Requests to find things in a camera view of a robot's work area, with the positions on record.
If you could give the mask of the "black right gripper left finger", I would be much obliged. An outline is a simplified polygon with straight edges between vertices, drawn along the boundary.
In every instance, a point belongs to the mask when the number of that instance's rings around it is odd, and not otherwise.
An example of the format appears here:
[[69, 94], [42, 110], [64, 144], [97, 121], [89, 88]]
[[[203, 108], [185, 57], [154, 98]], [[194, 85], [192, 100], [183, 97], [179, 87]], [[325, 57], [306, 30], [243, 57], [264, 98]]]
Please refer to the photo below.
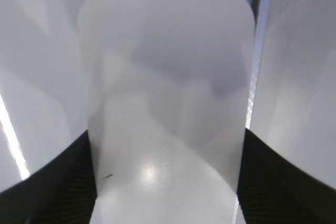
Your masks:
[[89, 135], [83, 132], [39, 171], [1, 192], [1, 223], [89, 223], [96, 198]]

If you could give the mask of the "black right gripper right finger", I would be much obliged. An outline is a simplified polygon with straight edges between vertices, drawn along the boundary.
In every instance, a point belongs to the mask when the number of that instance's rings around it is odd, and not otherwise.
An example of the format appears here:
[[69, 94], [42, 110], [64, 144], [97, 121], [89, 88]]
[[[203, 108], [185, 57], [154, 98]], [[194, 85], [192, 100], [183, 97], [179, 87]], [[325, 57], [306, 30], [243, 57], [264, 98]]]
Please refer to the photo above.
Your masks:
[[237, 196], [246, 223], [335, 223], [335, 189], [246, 129]]

